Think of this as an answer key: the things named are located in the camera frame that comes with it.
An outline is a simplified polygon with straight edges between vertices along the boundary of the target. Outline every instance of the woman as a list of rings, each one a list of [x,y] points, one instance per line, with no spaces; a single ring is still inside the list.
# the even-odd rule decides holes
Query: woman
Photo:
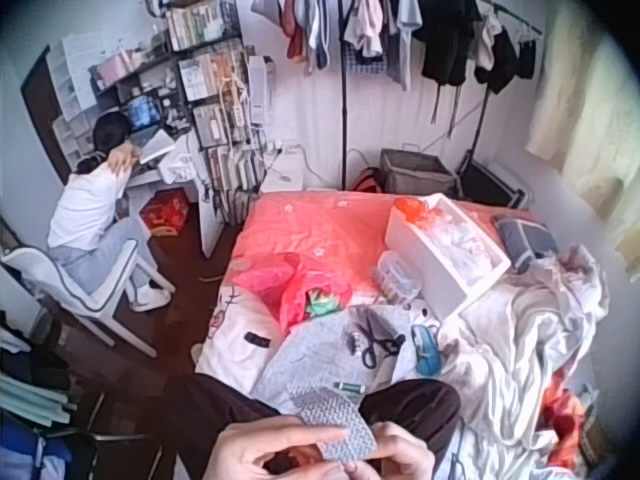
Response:
[[[131,124],[120,112],[98,119],[93,130],[96,153],[70,175],[49,226],[51,258],[89,295],[104,283],[127,240],[137,241],[138,255],[157,268],[140,221],[129,217],[114,223],[116,201],[139,159],[127,141],[130,133]],[[171,300],[169,292],[151,288],[149,277],[137,267],[131,280],[132,310],[152,310]]]

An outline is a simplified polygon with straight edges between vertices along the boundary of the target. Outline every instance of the light blue jeans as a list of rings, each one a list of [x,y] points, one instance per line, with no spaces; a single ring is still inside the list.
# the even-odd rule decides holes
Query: light blue jeans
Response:
[[[158,268],[147,245],[147,235],[140,221],[133,217],[123,218],[111,225],[95,250],[61,245],[49,250],[49,256],[64,268],[80,288],[91,295],[104,283],[127,240],[136,240],[138,255],[152,268]],[[134,268],[131,280],[136,288],[149,283],[149,277],[138,267]]]

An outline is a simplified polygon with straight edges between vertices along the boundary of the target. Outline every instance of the person's hand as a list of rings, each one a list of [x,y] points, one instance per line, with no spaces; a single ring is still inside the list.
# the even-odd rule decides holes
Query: person's hand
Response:
[[[347,433],[342,427],[305,425],[292,416],[233,424],[218,436],[203,480],[320,480],[344,475],[341,464],[322,460],[316,445],[343,440]],[[263,466],[283,451],[304,465],[274,477]]]
[[[138,148],[126,141],[109,152],[107,165],[109,166],[109,170],[118,176],[120,172],[132,168],[139,159],[140,151]]]
[[[351,462],[345,465],[351,480],[431,480],[436,457],[426,443],[395,423],[371,429],[378,447],[367,459],[381,460],[382,475],[365,462]]]

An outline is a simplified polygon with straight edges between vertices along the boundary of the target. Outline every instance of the blue pouch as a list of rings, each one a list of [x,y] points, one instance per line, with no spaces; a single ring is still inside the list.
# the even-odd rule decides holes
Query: blue pouch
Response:
[[[438,344],[431,331],[424,325],[414,325],[411,327],[411,338],[418,356],[416,365],[418,373],[427,377],[440,373],[442,360],[438,351]]]

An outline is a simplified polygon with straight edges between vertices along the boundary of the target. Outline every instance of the white shirt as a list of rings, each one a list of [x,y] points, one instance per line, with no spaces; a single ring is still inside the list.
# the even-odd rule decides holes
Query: white shirt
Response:
[[[116,177],[103,163],[85,175],[71,174],[49,225],[49,248],[94,250],[113,222],[131,170]]]

